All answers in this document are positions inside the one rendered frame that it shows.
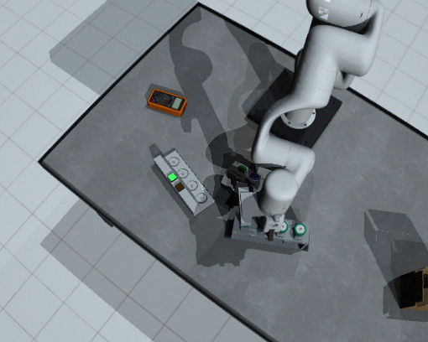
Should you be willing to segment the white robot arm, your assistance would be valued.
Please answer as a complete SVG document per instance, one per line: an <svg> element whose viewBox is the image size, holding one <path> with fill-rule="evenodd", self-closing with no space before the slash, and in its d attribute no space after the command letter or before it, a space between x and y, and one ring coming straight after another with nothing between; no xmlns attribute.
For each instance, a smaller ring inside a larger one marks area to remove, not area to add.
<svg viewBox="0 0 428 342"><path fill-rule="evenodd" d="M380 1L306 0L306 7L313 17L311 30L295 57L293 84L264 113L251 150L253 163L272 171L260 192L238 188L241 226L251 225L252 216L279 222L316 160L311 148L269 135L275 119L296 129L308 127L332 89L346 90L355 76L365 76L377 53L384 20Z"/></svg>

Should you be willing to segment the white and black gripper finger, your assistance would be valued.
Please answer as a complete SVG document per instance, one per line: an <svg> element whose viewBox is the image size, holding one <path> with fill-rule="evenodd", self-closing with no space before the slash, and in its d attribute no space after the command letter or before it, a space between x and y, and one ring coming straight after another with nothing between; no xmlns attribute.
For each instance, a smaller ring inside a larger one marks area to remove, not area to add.
<svg viewBox="0 0 428 342"><path fill-rule="evenodd" d="M262 226L261 226L261 228L260 228L260 232L263 232L262 231ZM273 241L274 240L274 229L270 229L269 230L269 233L268 232L265 232L264 233L266 236L268 236L268 240L269 241Z"/></svg>

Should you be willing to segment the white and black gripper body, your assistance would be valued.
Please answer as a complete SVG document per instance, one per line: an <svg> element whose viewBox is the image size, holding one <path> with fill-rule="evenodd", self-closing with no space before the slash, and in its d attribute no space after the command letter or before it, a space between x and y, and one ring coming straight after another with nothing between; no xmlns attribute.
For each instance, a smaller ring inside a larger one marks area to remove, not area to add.
<svg viewBox="0 0 428 342"><path fill-rule="evenodd" d="M275 232L279 232L284 224L284 214L279 218L279 222L277 223L274 223L274 220L268 216L260 216L262 231L265 233L270 229L275 229Z"/></svg>

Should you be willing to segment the orange pocket multimeter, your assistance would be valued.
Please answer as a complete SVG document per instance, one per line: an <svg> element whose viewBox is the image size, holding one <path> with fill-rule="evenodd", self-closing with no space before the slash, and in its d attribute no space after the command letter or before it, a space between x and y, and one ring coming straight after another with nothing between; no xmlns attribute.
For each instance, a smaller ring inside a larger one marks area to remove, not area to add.
<svg viewBox="0 0 428 342"><path fill-rule="evenodd" d="M181 117L187 106L187 99L166 91L153 89L148 99L148 105L156 110Z"/></svg>

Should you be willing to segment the light grey key housing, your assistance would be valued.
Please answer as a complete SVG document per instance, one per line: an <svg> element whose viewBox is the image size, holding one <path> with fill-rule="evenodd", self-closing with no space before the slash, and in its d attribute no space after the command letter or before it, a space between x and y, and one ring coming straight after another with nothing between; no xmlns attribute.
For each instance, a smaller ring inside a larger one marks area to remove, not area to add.
<svg viewBox="0 0 428 342"><path fill-rule="evenodd" d="M259 177L258 177L259 176ZM221 187L231 193L226 205L233 208L237 203L238 188L248 187L249 192L260 192L264 183L264 177L246 167L237 160L226 170Z"/></svg>

